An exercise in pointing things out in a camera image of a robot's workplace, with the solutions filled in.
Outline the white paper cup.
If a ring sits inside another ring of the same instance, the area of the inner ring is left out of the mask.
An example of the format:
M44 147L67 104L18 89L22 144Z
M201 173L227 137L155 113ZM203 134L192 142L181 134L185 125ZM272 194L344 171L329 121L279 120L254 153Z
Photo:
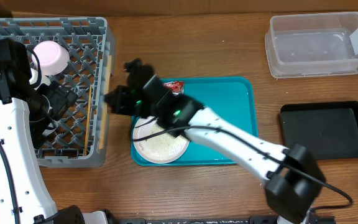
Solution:
M38 75L38 71L36 71L33 68L31 68L30 71L31 71L32 77L30 78L29 83L32 85L37 82L39 75ZM34 89L37 90L41 86L41 84L45 84L45 85L49 86L51 84L51 81L47 76L42 75L41 80L40 80L40 85L38 85Z

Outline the large white plate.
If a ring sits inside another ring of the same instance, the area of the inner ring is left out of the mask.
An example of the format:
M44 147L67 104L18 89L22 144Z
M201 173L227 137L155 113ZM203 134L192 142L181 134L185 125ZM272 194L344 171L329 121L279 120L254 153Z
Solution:
M153 118L152 116L139 118L135 122L132 138L139 139L163 131L163 128ZM189 140L183 136L173 137L165 133L144 141L134 142L134 147L146 161L154 164L167 164L181 157L189 143Z

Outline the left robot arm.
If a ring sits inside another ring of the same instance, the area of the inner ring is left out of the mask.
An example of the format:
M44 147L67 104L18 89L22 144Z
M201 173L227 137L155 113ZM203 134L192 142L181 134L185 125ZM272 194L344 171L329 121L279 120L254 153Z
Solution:
M58 209L35 155L44 131L75 104L77 94L59 82L30 82L32 50L0 40L0 223L115 223L108 210Z

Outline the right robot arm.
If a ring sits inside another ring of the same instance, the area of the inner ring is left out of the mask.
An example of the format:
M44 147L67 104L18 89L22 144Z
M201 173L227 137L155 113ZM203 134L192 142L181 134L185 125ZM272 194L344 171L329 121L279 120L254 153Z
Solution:
M124 69L129 74L126 85L104 96L112 113L153 116L166 133L219 152L260 180L278 221L306 222L325 181L307 148L297 144L289 149L245 132L198 100L174 94L154 68L138 58Z

